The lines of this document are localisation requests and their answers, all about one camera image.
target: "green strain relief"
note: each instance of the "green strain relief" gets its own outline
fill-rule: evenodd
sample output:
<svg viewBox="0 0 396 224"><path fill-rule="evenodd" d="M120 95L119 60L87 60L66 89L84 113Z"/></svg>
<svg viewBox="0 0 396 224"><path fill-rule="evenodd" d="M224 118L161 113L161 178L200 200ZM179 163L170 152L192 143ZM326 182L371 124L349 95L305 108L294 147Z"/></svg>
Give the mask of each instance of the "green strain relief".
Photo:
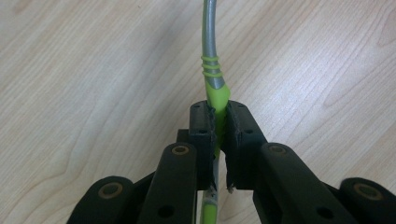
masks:
<svg viewBox="0 0 396 224"><path fill-rule="evenodd" d="M204 74L205 77L222 77L223 73L220 71L220 64L218 62L219 57L206 57L202 56L201 57L203 63L202 67L204 68Z"/></svg>
<svg viewBox="0 0 396 224"><path fill-rule="evenodd" d="M205 204L202 210L201 223L214 224L217 221L218 207L214 204Z"/></svg>
<svg viewBox="0 0 396 224"><path fill-rule="evenodd" d="M208 73L208 72L202 72L202 74L204 74L205 77L222 77L222 72L216 73L216 74L212 74L212 73Z"/></svg>
<svg viewBox="0 0 396 224"><path fill-rule="evenodd" d="M219 156L219 147L222 144L223 135L224 135L224 127L225 127L225 117L226 117L226 107L228 104L228 100L230 99L230 89L227 85L222 86L220 89L214 89L210 84L206 81L206 97L207 102L210 106L215 108L215 117L216 117L216 136L218 141L215 147L215 155Z"/></svg>
<svg viewBox="0 0 396 224"><path fill-rule="evenodd" d="M202 59L202 61L204 61L204 62L210 62L210 63L213 63L213 62L216 62L216 61L218 61L218 60L219 60L219 57L218 57L218 56L216 56L216 57L206 57L206 56L201 56L201 59Z"/></svg>

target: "gray cable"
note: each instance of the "gray cable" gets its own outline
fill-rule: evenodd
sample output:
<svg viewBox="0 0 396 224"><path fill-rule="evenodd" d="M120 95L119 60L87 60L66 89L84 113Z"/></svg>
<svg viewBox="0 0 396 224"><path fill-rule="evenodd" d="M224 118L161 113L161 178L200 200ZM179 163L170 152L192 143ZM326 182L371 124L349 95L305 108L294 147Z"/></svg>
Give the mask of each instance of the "gray cable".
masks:
<svg viewBox="0 0 396 224"><path fill-rule="evenodd" d="M215 36L215 19L216 19L216 2L217 0L204 0L204 16L202 27L202 53L206 57L217 57L216 53L216 36ZM209 65L218 65L219 62L206 62ZM204 69L207 73L217 74L219 69ZM214 89L220 89L225 82L223 77L206 77L205 80Z"/></svg>

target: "light wood surface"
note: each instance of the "light wood surface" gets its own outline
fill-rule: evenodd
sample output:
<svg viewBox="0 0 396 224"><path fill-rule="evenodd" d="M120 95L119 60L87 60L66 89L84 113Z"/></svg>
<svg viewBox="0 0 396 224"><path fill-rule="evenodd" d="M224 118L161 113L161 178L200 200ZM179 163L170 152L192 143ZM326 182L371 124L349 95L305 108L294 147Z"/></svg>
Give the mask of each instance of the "light wood surface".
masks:
<svg viewBox="0 0 396 224"><path fill-rule="evenodd" d="M0 223L65 223L96 180L133 181L205 99L202 1L0 2ZM396 193L396 2L218 1L232 99L323 181ZM219 223L259 223L251 192Z"/></svg>

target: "cable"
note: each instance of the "cable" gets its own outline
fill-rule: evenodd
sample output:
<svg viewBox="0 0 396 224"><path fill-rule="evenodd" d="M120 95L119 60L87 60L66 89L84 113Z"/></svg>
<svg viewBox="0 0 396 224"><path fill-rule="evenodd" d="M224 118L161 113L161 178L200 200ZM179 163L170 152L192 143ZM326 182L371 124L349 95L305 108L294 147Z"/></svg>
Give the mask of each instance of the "cable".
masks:
<svg viewBox="0 0 396 224"><path fill-rule="evenodd" d="M215 37L216 0L204 0L202 52L207 103L215 108L216 137L215 159L213 160L214 183L205 190L202 200L201 223L215 224L218 213L219 154L223 141L226 106L230 90L225 84L216 53Z"/></svg>

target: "wood grain surface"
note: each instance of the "wood grain surface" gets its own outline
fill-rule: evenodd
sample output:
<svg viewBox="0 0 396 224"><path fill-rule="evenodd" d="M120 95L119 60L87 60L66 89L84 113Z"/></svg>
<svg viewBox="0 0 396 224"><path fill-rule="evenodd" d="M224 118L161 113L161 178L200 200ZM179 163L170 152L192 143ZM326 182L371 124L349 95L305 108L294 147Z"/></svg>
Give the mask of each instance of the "wood grain surface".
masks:
<svg viewBox="0 0 396 224"><path fill-rule="evenodd" d="M156 169L205 99L202 1L0 2L0 223L65 223L96 180ZM323 181L396 193L396 2L218 1L232 99ZM219 223L259 223L251 192Z"/></svg>

